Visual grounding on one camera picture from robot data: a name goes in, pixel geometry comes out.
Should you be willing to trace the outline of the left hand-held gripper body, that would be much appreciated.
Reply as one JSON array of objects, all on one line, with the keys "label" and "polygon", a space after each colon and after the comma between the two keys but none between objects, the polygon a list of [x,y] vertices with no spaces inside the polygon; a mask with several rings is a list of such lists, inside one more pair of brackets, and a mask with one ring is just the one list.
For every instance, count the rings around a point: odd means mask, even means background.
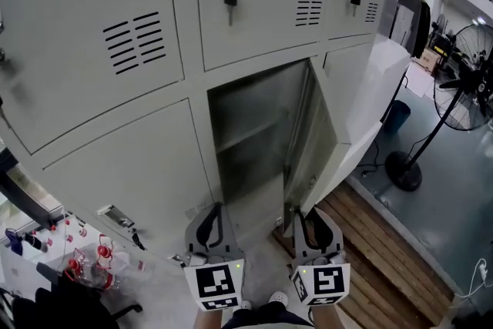
[{"label": "left hand-held gripper body", "polygon": [[230,256],[187,252],[185,257],[183,271],[200,310],[220,311],[241,305],[245,269],[242,250]]}]

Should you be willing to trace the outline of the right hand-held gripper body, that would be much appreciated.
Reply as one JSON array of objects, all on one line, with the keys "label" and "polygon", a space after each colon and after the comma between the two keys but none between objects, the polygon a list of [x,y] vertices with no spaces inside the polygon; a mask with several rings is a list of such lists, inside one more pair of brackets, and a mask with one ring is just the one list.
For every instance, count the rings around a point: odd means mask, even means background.
[{"label": "right hand-held gripper body", "polygon": [[310,307],[337,304],[350,291],[350,264],[343,250],[295,266],[291,283],[302,304]]}]

